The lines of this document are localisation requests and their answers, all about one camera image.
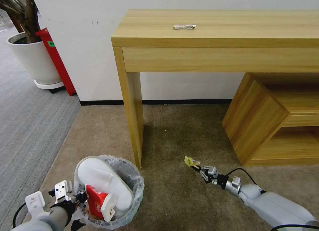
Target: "white cable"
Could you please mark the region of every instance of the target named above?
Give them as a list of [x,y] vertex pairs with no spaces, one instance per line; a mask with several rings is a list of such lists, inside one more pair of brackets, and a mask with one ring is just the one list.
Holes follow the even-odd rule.
[[195,24],[187,24],[187,25],[174,25],[174,29],[194,29],[196,27]]

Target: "white plant pot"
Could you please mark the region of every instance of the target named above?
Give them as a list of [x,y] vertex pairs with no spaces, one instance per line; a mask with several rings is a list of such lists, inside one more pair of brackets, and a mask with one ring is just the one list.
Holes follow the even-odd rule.
[[23,32],[9,37],[7,44],[11,47],[23,67],[35,80],[37,87],[41,89],[53,89],[63,86],[63,82],[42,41],[30,44],[13,43],[25,36]]

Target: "brown carpet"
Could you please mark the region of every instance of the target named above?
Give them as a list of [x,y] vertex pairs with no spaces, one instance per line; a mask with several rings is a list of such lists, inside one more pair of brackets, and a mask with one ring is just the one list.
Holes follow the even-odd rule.
[[[228,105],[144,105],[141,174],[144,198],[133,221],[120,230],[269,230],[270,226],[220,187],[205,184],[184,164],[188,155],[222,173],[239,162],[221,125]],[[81,107],[42,190],[73,180],[86,156],[108,154],[133,161],[123,106]],[[257,184],[319,217],[319,166],[247,167]],[[249,182],[236,172],[242,183]],[[84,227],[81,230],[96,230]]]

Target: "gray carpet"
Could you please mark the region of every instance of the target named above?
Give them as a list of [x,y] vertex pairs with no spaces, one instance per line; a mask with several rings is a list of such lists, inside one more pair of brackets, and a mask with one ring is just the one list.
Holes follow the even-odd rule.
[[35,86],[5,43],[15,33],[0,33],[0,230],[10,230],[25,196],[40,188],[80,108],[66,90]]

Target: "red fire extinguisher box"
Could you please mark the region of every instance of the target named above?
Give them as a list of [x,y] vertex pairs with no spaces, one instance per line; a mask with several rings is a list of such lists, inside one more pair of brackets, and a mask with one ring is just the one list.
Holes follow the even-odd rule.
[[73,96],[76,94],[75,88],[72,84],[72,81],[66,71],[66,68],[60,58],[59,53],[57,52],[57,49],[52,41],[52,38],[47,30],[47,28],[42,29],[41,31],[36,32],[36,35],[40,36],[52,61],[53,64],[57,70],[57,72],[60,75],[61,80],[63,81],[63,84],[65,86],[65,89],[69,93],[70,96]]

